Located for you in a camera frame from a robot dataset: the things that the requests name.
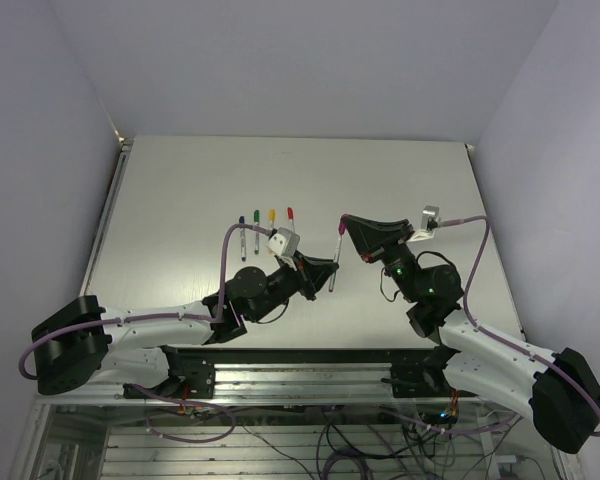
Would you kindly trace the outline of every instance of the marker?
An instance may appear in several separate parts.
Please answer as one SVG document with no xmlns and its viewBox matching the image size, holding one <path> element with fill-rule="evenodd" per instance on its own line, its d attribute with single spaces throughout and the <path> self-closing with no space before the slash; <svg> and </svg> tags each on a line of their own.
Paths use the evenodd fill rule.
<svg viewBox="0 0 600 480">
<path fill-rule="evenodd" d="M 255 212 L 253 212 L 253 224 L 256 227 L 260 226 L 260 210 L 256 210 Z M 260 253 L 260 233 L 256 232 L 256 248 L 254 250 L 256 252 L 256 255 L 258 255 Z"/>
<path fill-rule="evenodd" d="M 293 208 L 287 207 L 287 218 L 289 219 L 289 224 L 291 225 L 291 231 L 296 233 L 296 224 L 293 223 Z"/>
<path fill-rule="evenodd" d="M 240 217 L 240 223 L 244 224 L 244 216 Z M 247 261 L 247 237 L 244 228 L 240 229 L 240 257 L 243 262 Z"/>
<path fill-rule="evenodd" d="M 340 222 L 340 225 L 338 225 L 338 241 L 336 242 L 336 253 L 334 253 L 333 255 L 333 261 L 338 263 L 340 261 L 340 249 L 342 247 L 342 236 L 344 235 L 344 232 L 346 230 L 346 227 L 344 226 L 344 223 Z M 333 272 L 333 275 L 331 275 L 331 278 L 329 279 L 329 292 L 333 293 L 333 288 L 336 286 L 336 272 Z"/>
</svg>

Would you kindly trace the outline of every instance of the wire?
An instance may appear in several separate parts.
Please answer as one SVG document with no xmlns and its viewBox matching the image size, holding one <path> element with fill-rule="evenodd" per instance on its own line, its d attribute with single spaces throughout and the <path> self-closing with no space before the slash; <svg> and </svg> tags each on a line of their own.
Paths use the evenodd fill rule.
<svg viewBox="0 0 600 480">
<path fill-rule="evenodd" d="M 453 444 L 455 438 L 456 437 L 449 437 L 449 442 L 447 443 L 447 451 L 444 454 L 444 465 L 442 465 L 442 478 L 444 478 L 444 472 L 447 470 L 447 468 L 453 467 L 456 463 L 456 446 Z M 450 448 L 453 449 L 453 456 L 451 457 L 451 463 L 448 463 L 447 459 L 449 458 Z"/>
<path fill-rule="evenodd" d="M 540 462 L 538 462 L 535 458 L 531 458 L 531 457 L 524 457 L 522 459 L 522 461 L 526 461 L 529 460 L 530 462 L 535 463 L 538 466 L 538 470 L 540 470 L 540 475 L 542 475 L 542 480 L 547 480 L 547 477 L 544 476 L 544 470 L 542 470 L 542 467 L 540 466 Z"/>
<path fill-rule="evenodd" d="M 494 432 L 496 430 L 501 430 L 503 427 L 509 426 L 509 424 L 518 417 L 518 414 L 514 413 L 511 416 L 504 419 L 502 422 L 497 423 L 497 424 L 486 425 L 484 427 L 474 428 L 471 430 L 456 430 L 456 429 L 451 430 L 451 429 L 436 427 L 435 425 L 429 425 L 428 423 L 425 423 L 418 418 L 407 417 L 406 415 L 402 415 L 401 413 L 393 411 L 388 407 L 380 407 L 380 409 L 383 412 L 385 412 L 393 417 L 399 418 L 401 420 L 405 420 L 409 423 L 415 423 L 416 425 L 420 425 L 421 427 L 424 427 L 427 430 L 437 432 L 440 434 L 444 434 L 444 435 L 480 435 L 481 433 Z"/>
<path fill-rule="evenodd" d="M 264 443 L 266 443 L 267 445 L 269 445 L 269 447 L 271 447 L 275 452 L 279 453 L 280 455 L 282 455 L 283 457 L 288 458 L 289 460 L 293 460 L 294 462 L 296 462 L 298 465 L 300 465 L 302 467 L 302 469 L 307 472 L 307 475 L 309 475 L 309 478 L 311 480 L 314 480 L 312 473 L 309 471 L 309 469 L 307 467 L 304 466 L 304 464 L 298 460 L 295 457 L 292 457 L 291 455 L 287 455 L 284 452 L 281 452 L 280 450 L 278 450 L 272 443 L 270 443 L 266 438 L 260 436 L 259 434 L 250 431 L 249 429 L 247 429 L 247 427 L 245 427 L 244 425 L 240 425 L 242 428 L 244 428 L 245 432 L 247 432 L 250 435 L 253 435 L 256 438 L 259 438 L 260 440 L 262 440 Z"/>
<path fill-rule="evenodd" d="M 223 413 L 224 415 L 229 417 L 229 420 L 231 421 L 231 425 L 229 426 L 229 428 L 227 429 L 226 432 L 221 433 L 220 435 L 217 435 L 217 436 L 211 437 L 211 438 L 195 439 L 195 438 L 176 437 L 175 435 L 169 435 L 167 433 L 159 432 L 158 430 L 156 430 L 155 428 L 153 428 L 151 426 L 151 417 L 150 417 L 150 415 L 147 415 L 144 419 L 145 425 L 147 427 L 147 433 L 151 433 L 160 438 L 166 438 L 167 440 L 173 440 L 175 442 L 199 444 L 199 443 L 211 443 L 211 442 L 216 442 L 218 440 L 222 440 L 223 438 L 226 438 L 229 435 L 231 435 L 236 428 L 236 417 L 233 414 L 233 412 L 226 407 L 222 407 L 222 406 L 216 405 L 214 403 L 199 402 L 197 400 L 179 400 L 177 398 L 163 397 L 163 396 L 153 393 L 151 390 L 149 390 L 148 388 L 144 388 L 141 385 L 137 385 L 135 383 L 131 383 L 129 385 L 132 386 L 133 388 L 135 388 L 137 391 L 139 391 L 143 395 L 145 395 L 149 398 L 152 398 L 154 400 L 160 400 L 162 402 L 173 403 L 175 405 L 180 405 L 182 407 L 212 408 L 213 410 L 217 410 L 218 412 Z"/>
<path fill-rule="evenodd" d="M 418 256 L 416 257 L 416 262 L 418 260 L 420 260 L 420 257 L 422 255 L 433 255 L 434 257 L 438 257 L 441 258 L 442 260 L 444 260 L 448 265 L 452 266 L 454 269 L 457 270 L 455 263 L 453 263 L 451 260 L 449 260 L 447 257 L 445 257 L 444 255 L 442 255 L 440 252 L 432 252 L 431 250 L 424 250 L 422 252 L 420 252 L 418 254 Z"/>
<path fill-rule="evenodd" d="M 327 423 L 326 423 L 326 427 L 327 428 L 326 428 L 326 431 L 325 431 L 325 438 L 327 440 L 327 444 L 329 445 L 329 447 L 331 447 L 331 450 L 333 452 L 335 452 L 335 451 L 337 451 L 339 449 L 337 449 L 337 448 L 335 448 L 333 446 L 333 444 L 331 443 L 331 439 L 329 438 L 329 429 L 331 429 L 331 428 L 333 428 L 338 433 L 338 435 L 340 435 L 340 438 L 342 438 L 342 440 L 347 444 L 347 446 L 350 449 L 349 455 L 352 456 L 352 457 L 365 457 L 365 458 L 368 458 L 370 460 L 387 460 L 389 458 L 396 458 L 396 457 L 399 456 L 400 453 L 402 453 L 405 450 L 407 450 L 407 448 L 405 447 L 405 448 L 402 448 L 402 449 L 397 450 L 395 452 L 392 452 L 391 455 L 378 455 L 378 454 L 375 454 L 375 453 L 366 453 L 366 452 L 363 452 L 362 450 L 360 450 L 359 448 L 357 448 L 356 446 L 354 446 L 349 441 L 349 439 L 347 437 L 345 437 L 344 433 L 342 433 L 342 431 L 340 431 L 340 429 L 337 427 L 337 425 L 335 425 L 333 423 L 334 420 L 335 420 L 335 416 L 331 420 L 328 420 L 326 414 L 324 412 L 322 412 L 322 414 L 323 414 L 323 416 L 325 418 L 325 421 L 327 421 Z"/>
<path fill-rule="evenodd" d="M 380 293 L 382 294 L 382 296 L 385 298 L 385 300 L 389 303 L 393 303 L 396 301 L 396 298 L 398 298 L 398 294 L 400 293 L 400 290 L 396 290 L 393 294 L 393 298 L 389 298 L 387 297 L 387 294 L 384 293 L 384 289 L 382 288 L 382 280 L 384 279 L 384 273 L 387 271 L 386 268 L 382 268 L 382 270 L 380 270 Z"/>
<path fill-rule="evenodd" d="M 478 466 L 478 464 L 487 457 L 490 457 L 489 464 L 487 465 L 487 475 L 489 475 L 489 469 L 491 468 L 491 460 L 493 460 L 493 455 L 498 451 L 498 449 L 500 448 L 500 445 L 502 445 L 502 443 L 505 441 L 505 439 L 509 436 L 509 434 L 513 430 L 513 427 L 515 427 L 518 423 L 520 423 L 521 420 L 522 420 L 522 417 L 518 417 L 518 419 L 509 426 L 509 429 L 504 433 L 504 435 L 502 435 L 502 438 L 500 438 L 500 441 L 496 444 L 495 447 L 493 447 L 493 450 L 491 450 L 490 453 L 485 453 L 484 455 L 482 455 L 478 459 L 478 461 L 476 463 L 474 463 L 471 466 L 471 468 L 465 472 L 465 474 L 462 476 L 462 478 L 460 480 L 464 480 L 465 478 L 467 478 L 467 475 L 469 475 L 469 473 L 471 473 L 473 471 L 473 469 L 476 468 Z"/>
<path fill-rule="evenodd" d="M 256 322 L 258 325 L 268 325 L 269 323 L 273 323 L 276 320 L 280 320 L 280 318 L 282 318 L 282 315 L 285 314 L 285 312 L 287 311 L 287 308 L 289 308 L 289 299 L 287 299 L 286 302 L 284 302 L 284 308 L 282 309 L 282 312 L 280 312 L 280 315 L 278 315 L 276 318 L 272 319 L 272 320 L 267 320 L 266 322 L 260 321 L 260 322 Z"/>
<path fill-rule="evenodd" d="M 463 304 L 463 308 L 464 308 L 465 314 L 467 316 L 467 319 L 469 320 L 469 322 L 471 322 L 471 324 L 475 328 L 477 328 L 480 332 L 484 333 L 486 336 L 508 346 L 509 348 L 512 348 L 513 350 L 529 357 L 532 360 L 536 360 L 536 361 L 542 363 L 545 367 L 547 367 L 548 369 L 555 372 L 565 382 L 567 382 L 569 385 L 571 385 L 571 387 L 573 387 L 576 390 L 576 392 L 578 392 L 578 394 L 585 400 L 585 402 L 587 402 L 587 404 L 589 404 L 591 409 L 594 411 L 594 413 L 598 417 L 598 421 L 600 423 L 600 406 L 596 403 L 596 401 L 593 398 L 591 398 L 591 395 L 589 395 L 585 391 L 585 389 L 582 388 L 580 386 L 580 384 L 578 384 L 578 382 L 576 382 L 573 378 L 571 378 L 571 376 L 567 375 L 560 367 L 554 365 L 553 362 L 541 357 L 540 355 L 532 353 L 530 350 L 527 350 L 526 348 L 521 347 L 521 346 L 507 340 L 506 338 L 498 335 L 497 333 L 493 333 L 490 330 L 488 330 L 487 328 L 479 325 L 478 321 L 471 314 L 471 311 L 469 310 L 469 290 L 471 288 L 471 285 L 473 283 L 473 278 L 475 277 L 476 271 L 478 269 L 478 264 L 480 263 L 480 259 L 482 258 L 482 254 L 484 253 L 485 247 L 487 245 L 487 240 L 489 239 L 489 232 L 491 231 L 489 219 L 485 215 L 478 215 L 475 217 L 469 217 L 469 218 L 464 218 L 464 219 L 447 220 L 446 222 L 440 223 L 440 227 L 452 227 L 452 226 L 457 226 L 457 225 L 463 225 L 463 224 L 469 223 L 469 222 L 475 222 L 478 220 L 484 221 L 485 230 L 484 230 L 484 236 L 482 238 L 482 242 L 480 243 L 480 248 L 478 249 L 478 254 L 476 255 L 476 259 L 473 263 L 473 267 L 471 267 L 471 272 L 469 273 L 469 277 L 467 278 L 467 284 L 464 289 L 464 296 L 462 297 L 462 304 Z M 592 432 L 591 435 L 594 437 L 600 437 L 600 430 L 597 432 Z"/>
<path fill-rule="evenodd" d="M 227 233 L 225 233 L 224 240 L 222 242 L 222 254 L 221 254 L 221 258 L 220 258 L 220 288 L 218 290 L 218 307 L 219 308 L 218 308 L 218 313 L 216 314 L 215 317 L 210 317 L 207 315 L 197 315 L 197 314 L 192 314 L 192 313 L 185 313 L 185 314 L 179 314 L 179 313 L 175 313 L 175 312 L 174 313 L 155 313 L 155 314 L 147 314 L 147 315 L 128 316 L 126 318 L 111 318 L 111 319 L 106 319 L 106 320 L 94 320 L 91 322 L 79 323 L 77 325 L 71 325 L 69 327 L 59 328 L 58 330 L 55 330 L 47 335 L 44 335 L 43 337 L 41 337 L 38 340 L 36 340 L 35 342 L 33 342 L 22 353 L 22 355 L 20 356 L 20 359 L 18 360 L 18 370 L 20 372 L 20 375 L 22 375 L 27 380 L 37 380 L 38 379 L 37 375 L 33 375 L 33 374 L 29 373 L 25 366 L 25 362 L 27 361 L 27 358 L 29 357 L 29 355 L 31 355 L 36 349 L 38 349 L 45 343 L 50 342 L 51 340 L 54 340 L 55 338 L 58 338 L 62 335 L 66 335 L 67 333 L 76 332 L 78 330 L 85 330 L 85 329 L 94 328 L 94 327 L 103 327 L 105 325 L 112 325 L 115 323 L 124 324 L 124 323 L 138 322 L 138 321 L 143 321 L 143 320 L 163 320 L 163 319 L 167 319 L 167 318 L 178 318 L 178 319 L 185 319 L 185 320 L 201 320 L 201 321 L 205 321 L 205 322 L 209 322 L 209 323 L 221 323 L 222 322 L 222 313 L 223 313 L 224 309 L 220 308 L 220 306 L 221 306 L 221 302 L 224 301 L 225 278 L 226 278 L 226 273 L 227 273 L 227 253 L 229 251 L 229 239 L 231 238 L 231 234 L 239 228 L 244 228 L 247 230 L 255 230 L 256 232 L 263 233 L 265 235 L 269 235 L 269 230 L 267 230 L 265 228 L 261 228 L 256 225 L 247 225 L 244 223 L 236 223 L 235 225 L 230 226 L 229 229 L 227 230 Z"/>
</svg>

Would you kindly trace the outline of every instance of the red marker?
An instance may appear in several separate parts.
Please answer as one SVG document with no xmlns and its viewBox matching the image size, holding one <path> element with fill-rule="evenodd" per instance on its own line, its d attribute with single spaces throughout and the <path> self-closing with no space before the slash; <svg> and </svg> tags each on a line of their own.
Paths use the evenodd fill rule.
<svg viewBox="0 0 600 480">
<path fill-rule="evenodd" d="M 296 224 L 293 223 L 293 208 L 287 207 L 287 218 L 289 219 L 289 224 L 291 225 L 291 231 L 293 233 L 296 232 Z"/>
</svg>

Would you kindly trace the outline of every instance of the cable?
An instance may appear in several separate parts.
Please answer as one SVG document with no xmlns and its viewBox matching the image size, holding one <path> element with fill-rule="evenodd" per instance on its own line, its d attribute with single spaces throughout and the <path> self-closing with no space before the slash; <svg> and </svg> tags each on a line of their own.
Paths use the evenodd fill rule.
<svg viewBox="0 0 600 480">
<path fill-rule="evenodd" d="M 247 225 L 244 223 L 236 223 L 235 225 L 232 225 L 231 227 L 229 227 L 229 229 L 227 230 L 227 233 L 225 233 L 225 235 L 224 235 L 224 240 L 222 242 L 222 254 L 221 254 L 221 259 L 220 259 L 220 288 L 218 290 L 218 307 L 220 307 L 221 303 L 224 301 L 225 277 L 226 277 L 226 273 L 227 273 L 227 253 L 229 251 L 229 239 L 231 238 L 231 234 L 234 232 L 234 230 L 237 230 L 238 228 L 245 228 L 247 230 L 255 230 L 256 232 L 259 232 L 259 233 L 262 233 L 265 235 L 269 235 L 269 230 L 262 228 L 262 227 L 258 227 L 256 225 Z M 85 330 L 88 328 L 103 327 L 105 325 L 112 325 L 115 323 L 131 323 L 131 322 L 138 322 L 138 321 L 144 321 L 144 320 L 158 320 L 158 319 L 167 319 L 167 318 L 182 318 L 182 319 L 186 319 L 186 320 L 202 320 L 202 321 L 209 322 L 209 323 L 221 323 L 223 310 L 224 309 L 222 309 L 222 308 L 218 308 L 218 313 L 216 314 L 215 317 L 210 317 L 207 315 L 197 315 L 197 314 L 192 314 L 192 313 L 185 313 L 185 314 L 153 313 L 153 314 L 147 314 L 147 315 L 129 316 L 126 318 L 111 318 L 111 319 L 106 319 L 106 320 L 94 320 L 91 322 L 85 322 L 85 323 L 80 323 L 77 325 L 71 325 L 69 327 L 60 328 L 60 329 L 55 330 L 47 335 L 44 335 L 43 337 L 39 338 L 38 340 L 33 342 L 31 345 L 29 345 L 29 347 L 27 347 L 27 349 L 22 353 L 22 355 L 20 356 L 20 359 L 18 360 L 18 370 L 20 372 L 20 375 L 22 375 L 27 380 L 37 380 L 38 379 L 37 375 L 33 375 L 33 374 L 29 373 L 26 369 L 25 362 L 27 361 L 27 358 L 37 348 L 41 347 L 45 343 L 50 342 L 51 340 L 53 340 L 55 338 L 58 338 L 62 335 L 66 335 L 67 333 L 76 332 L 78 330 Z"/>
<path fill-rule="evenodd" d="M 282 455 L 283 457 L 287 457 L 289 460 L 293 460 L 294 462 L 296 462 L 298 465 L 300 465 L 302 467 L 302 469 L 307 472 L 307 475 L 309 475 L 309 478 L 311 480 L 314 480 L 313 475 L 311 474 L 311 472 L 309 471 L 309 469 L 307 467 L 304 466 L 304 464 L 298 460 L 295 457 L 292 457 L 291 455 L 287 455 L 284 452 L 281 452 L 280 450 L 278 450 L 272 443 L 270 443 L 267 439 L 265 439 L 264 437 L 261 437 L 259 434 L 252 432 L 250 430 L 247 429 L 247 427 L 245 427 L 244 425 L 240 425 L 242 428 L 244 428 L 245 432 L 247 432 L 250 435 L 253 435 L 256 438 L 259 438 L 260 440 L 262 440 L 264 443 L 266 443 L 267 445 L 269 445 L 269 447 L 271 447 L 275 452 L 279 453 L 280 455 Z"/>
<path fill-rule="evenodd" d="M 280 315 L 278 315 L 276 318 L 272 319 L 272 320 L 267 320 L 266 322 L 255 322 L 258 325 L 268 325 L 270 323 L 275 322 L 276 320 L 280 320 L 282 318 L 282 315 L 285 314 L 285 312 L 287 311 L 287 308 L 289 308 L 289 299 L 287 299 L 286 302 L 284 302 L 284 308 L 282 309 L 282 312 L 280 312 Z"/>
<path fill-rule="evenodd" d="M 393 294 L 393 298 L 389 298 L 387 297 L 387 294 L 384 293 L 384 289 L 382 288 L 382 280 L 384 279 L 384 272 L 386 272 L 387 269 L 386 268 L 382 268 L 382 270 L 380 270 L 380 293 L 382 294 L 382 296 L 385 298 L 385 300 L 389 303 L 393 303 L 396 301 L 396 298 L 398 298 L 398 294 L 400 293 L 400 290 L 396 290 L 395 293 Z"/>
<path fill-rule="evenodd" d="M 409 423 L 415 423 L 416 425 L 420 425 L 421 427 L 424 427 L 427 430 L 431 430 L 433 432 L 438 432 L 438 433 L 444 434 L 444 435 L 479 435 L 481 433 L 494 432 L 496 430 L 501 430 L 503 427 L 509 426 L 509 424 L 518 417 L 518 415 L 516 413 L 514 413 L 511 416 L 504 419 L 502 422 L 497 423 L 497 424 L 486 425 L 484 427 L 474 428 L 471 430 L 456 430 L 456 429 L 451 430 L 451 429 L 436 427 L 435 425 L 430 425 L 428 423 L 423 422 L 422 420 L 420 420 L 418 418 L 407 417 L 406 415 L 395 412 L 395 411 L 389 409 L 388 407 L 380 407 L 380 409 L 383 412 L 385 412 L 393 417 L 399 418 L 401 420 L 405 420 Z"/>
<path fill-rule="evenodd" d="M 420 252 L 418 254 L 418 256 L 416 257 L 416 262 L 418 260 L 420 260 L 420 257 L 422 255 L 433 255 L 434 257 L 438 257 L 441 258 L 442 260 L 444 260 L 448 265 L 452 266 L 455 270 L 457 270 L 455 263 L 453 263 L 451 260 L 449 260 L 447 257 L 445 257 L 444 255 L 442 255 L 440 252 L 432 252 L 431 250 L 424 250 L 422 252 Z"/>
<path fill-rule="evenodd" d="M 456 446 L 453 444 L 455 438 L 456 437 L 449 437 L 449 442 L 447 443 L 447 451 L 444 454 L 444 465 L 442 465 L 442 478 L 444 478 L 444 472 L 447 470 L 447 468 L 453 467 L 456 463 Z M 451 457 L 451 463 L 448 463 L 447 459 L 449 458 L 450 448 L 453 448 L 453 456 Z"/>
<path fill-rule="evenodd" d="M 500 438 L 500 441 L 496 444 L 495 447 L 493 447 L 493 450 L 491 450 L 490 453 L 486 453 L 486 454 L 482 455 L 478 459 L 478 461 L 476 463 L 474 463 L 471 466 L 471 468 L 465 472 L 465 474 L 462 476 L 462 478 L 460 480 L 464 480 L 465 478 L 467 478 L 467 475 L 469 475 L 469 473 L 471 473 L 473 471 L 473 469 L 476 468 L 482 460 L 484 460 L 487 457 L 490 457 L 489 464 L 487 465 L 487 475 L 488 475 L 489 468 L 491 468 L 491 461 L 493 460 L 493 455 L 498 451 L 498 449 L 500 448 L 500 445 L 502 445 L 502 443 L 505 441 L 505 439 L 509 436 L 509 434 L 513 430 L 513 427 L 515 427 L 518 423 L 520 423 L 521 420 L 522 420 L 522 417 L 518 417 L 518 419 L 509 426 L 509 429 L 504 433 L 504 435 L 502 435 L 502 438 Z"/>
<path fill-rule="evenodd" d="M 542 480 L 547 480 L 547 477 L 544 476 L 544 470 L 542 470 L 542 467 L 540 466 L 540 462 L 538 462 L 535 458 L 531 458 L 531 457 L 523 457 L 522 461 L 531 461 L 533 463 L 535 463 L 538 466 L 538 470 L 540 470 L 540 475 L 542 475 Z"/>
<path fill-rule="evenodd" d="M 350 450 L 348 450 L 347 448 L 336 450 L 335 452 L 331 453 L 331 455 L 329 455 L 324 462 L 324 466 L 322 467 L 321 473 L 322 476 L 320 478 L 328 480 L 329 473 L 331 473 L 331 469 L 336 463 L 342 460 L 349 460 L 353 462 L 354 465 L 358 468 L 358 473 L 360 473 L 360 480 L 373 480 L 373 472 L 369 468 L 369 465 L 367 465 L 367 462 L 364 460 L 364 458 L 350 456 L 349 453 Z"/>
<path fill-rule="evenodd" d="M 327 418 L 326 418 L 326 415 L 324 414 L 324 412 L 322 412 L 322 413 L 323 413 L 323 415 L 325 417 L 325 421 L 328 421 Z M 330 420 L 330 421 L 328 421 L 328 423 L 327 423 L 327 429 L 325 431 L 325 437 L 326 437 L 326 440 L 327 440 L 327 444 L 329 445 L 329 447 L 331 448 L 331 450 L 333 452 L 335 452 L 335 451 L 337 451 L 339 449 L 337 449 L 336 447 L 334 447 L 333 444 L 331 443 L 331 439 L 329 438 L 329 429 L 330 428 L 333 428 L 338 433 L 338 435 L 340 435 L 340 438 L 342 438 L 342 440 L 347 444 L 347 446 L 350 449 L 350 453 L 349 453 L 350 456 L 353 456 L 353 457 L 364 457 L 364 458 L 367 458 L 367 459 L 370 459 L 370 460 L 388 460 L 390 458 L 408 458 L 409 457 L 409 455 L 400 455 L 402 452 L 404 452 L 405 450 L 407 450 L 407 447 L 401 448 L 400 450 L 396 450 L 395 452 L 392 451 L 392 453 L 390 455 L 378 455 L 378 454 L 374 454 L 374 453 L 363 452 L 362 450 L 360 450 L 359 448 L 357 448 L 356 446 L 354 446 L 349 441 L 349 439 L 347 437 L 345 437 L 344 433 L 342 433 L 342 431 L 340 431 L 340 429 L 337 427 L 337 425 L 335 425 L 333 423 L 334 420 L 335 420 L 335 418 L 332 419 L 332 420 Z"/>
<path fill-rule="evenodd" d="M 211 443 L 211 442 L 216 442 L 218 440 L 222 440 L 223 438 L 226 438 L 229 435 L 231 435 L 231 433 L 233 433 L 233 431 L 236 428 L 236 417 L 233 414 L 233 412 L 226 407 L 222 407 L 222 406 L 216 405 L 214 403 L 199 402 L 196 400 L 179 400 L 177 398 L 163 397 L 163 396 L 153 393 L 151 390 L 149 390 L 148 388 L 144 388 L 141 385 L 137 385 L 135 383 L 131 383 L 129 385 L 132 386 L 133 388 L 135 388 L 137 391 L 139 391 L 143 395 L 145 395 L 149 398 L 152 398 L 154 400 L 160 400 L 160 401 L 166 402 L 166 403 L 173 403 L 174 405 L 180 405 L 183 407 L 212 408 L 214 410 L 217 410 L 218 412 L 225 414 L 227 417 L 229 417 L 229 420 L 231 421 L 231 425 L 229 426 L 229 429 L 226 432 L 221 433 L 220 435 L 217 435 L 215 437 L 204 438 L 202 440 L 198 440 L 198 439 L 192 439 L 192 438 L 176 437 L 174 435 L 169 435 L 167 433 L 159 432 L 158 430 L 156 430 L 155 428 L 153 428 L 151 426 L 151 417 L 150 417 L 150 415 L 147 415 L 144 419 L 145 425 L 147 427 L 147 433 L 151 433 L 160 438 L 166 438 L 167 440 L 173 440 L 175 442 L 198 444 L 198 443 Z"/>
<path fill-rule="evenodd" d="M 487 240 L 489 239 L 489 232 L 491 231 L 489 219 L 485 215 L 478 215 L 475 217 L 469 217 L 469 218 L 465 218 L 465 219 L 447 220 L 446 222 L 440 223 L 440 227 L 452 227 L 452 226 L 457 226 L 457 225 L 463 225 L 463 224 L 469 223 L 469 222 L 475 222 L 478 220 L 484 221 L 485 230 L 484 230 L 484 236 L 482 238 L 482 242 L 480 243 L 480 248 L 478 249 L 478 254 L 476 255 L 476 259 L 473 263 L 473 267 L 471 268 L 471 273 L 469 273 L 469 278 L 467 279 L 467 285 L 464 290 L 464 296 L 462 297 L 462 304 L 463 304 L 465 314 L 467 315 L 467 319 L 469 320 L 469 322 L 471 322 L 471 325 L 473 325 L 475 328 L 477 328 L 480 332 L 484 333 L 487 337 L 490 337 L 490 338 L 508 346 L 509 348 L 512 348 L 513 350 L 529 357 L 531 360 L 536 360 L 536 361 L 542 363 L 545 367 L 547 367 L 550 370 L 552 370 L 553 372 L 555 372 L 565 382 L 567 382 L 569 385 L 571 385 L 571 387 L 573 387 L 576 390 L 576 392 L 578 392 L 578 394 L 585 400 L 585 402 L 587 402 L 589 404 L 591 409 L 594 411 L 594 413 L 598 417 L 598 421 L 600 423 L 600 407 L 598 406 L 596 401 L 593 398 L 591 398 L 591 396 L 584 390 L 584 388 L 582 388 L 580 386 L 580 384 L 578 382 L 576 382 L 573 378 L 571 378 L 569 375 L 567 375 L 560 367 L 557 367 L 556 365 L 554 365 L 553 362 L 551 362 L 535 353 L 532 353 L 531 351 L 527 350 L 526 348 L 521 347 L 521 346 L 507 340 L 506 338 L 504 338 L 496 333 L 491 332 L 487 328 L 479 325 L 478 321 L 471 314 L 471 311 L 469 310 L 469 290 L 473 283 L 473 278 L 475 277 L 476 270 L 478 269 L 478 264 L 480 263 L 480 259 L 482 258 L 482 254 L 484 253 L 485 247 L 487 245 Z M 594 437 L 600 437 L 600 430 L 597 432 L 592 432 L 591 435 Z"/>
<path fill-rule="evenodd" d="M 404 468 L 404 471 L 408 473 L 409 476 L 411 476 L 411 478 L 414 478 L 413 475 L 411 475 L 411 473 L 409 472 L 407 465 L 400 459 L 398 455 L 396 455 L 396 453 L 391 448 L 391 445 L 389 445 L 389 442 L 387 442 L 387 440 L 380 434 L 380 432 L 378 432 L 378 430 L 373 428 L 371 425 L 367 425 L 367 428 L 374 433 L 374 435 L 378 438 L 378 440 L 380 440 L 380 442 L 382 442 L 385 448 L 389 451 L 389 454 L 396 459 L 396 461 L 400 464 L 402 468 Z"/>
</svg>

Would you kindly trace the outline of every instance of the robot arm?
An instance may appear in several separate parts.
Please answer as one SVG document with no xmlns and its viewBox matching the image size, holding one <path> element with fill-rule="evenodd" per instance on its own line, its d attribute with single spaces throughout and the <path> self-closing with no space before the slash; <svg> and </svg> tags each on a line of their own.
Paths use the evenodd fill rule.
<svg viewBox="0 0 600 480">
<path fill-rule="evenodd" d="M 464 309 L 458 305 L 464 291 L 455 265 L 437 252 L 423 252 L 446 263 L 420 267 L 420 255 L 407 246 L 415 233 L 408 220 L 381 223 L 345 215 L 341 221 L 362 260 L 381 261 L 385 275 L 415 304 L 407 312 L 415 332 L 438 344 L 424 372 L 432 388 L 495 401 L 532 420 L 545 440 L 567 453 L 577 453 L 589 436 L 600 434 L 595 432 L 600 385 L 582 355 L 569 348 L 556 354 L 478 325 L 466 303 Z M 436 227 L 435 221 L 429 226 Z"/>
<path fill-rule="evenodd" d="M 57 395 L 87 382 L 173 390 L 181 383 L 178 355 L 165 346 L 225 343 L 247 333 L 245 321 L 259 321 L 296 293 L 315 300 L 338 264 L 303 255 L 299 240 L 290 230 L 273 231 L 275 272 L 245 267 L 218 292 L 186 305 L 120 310 L 100 306 L 94 295 L 77 298 L 32 331 L 39 393 Z M 94 325 L 83 328 L 87 323 Z"/>
</svg>

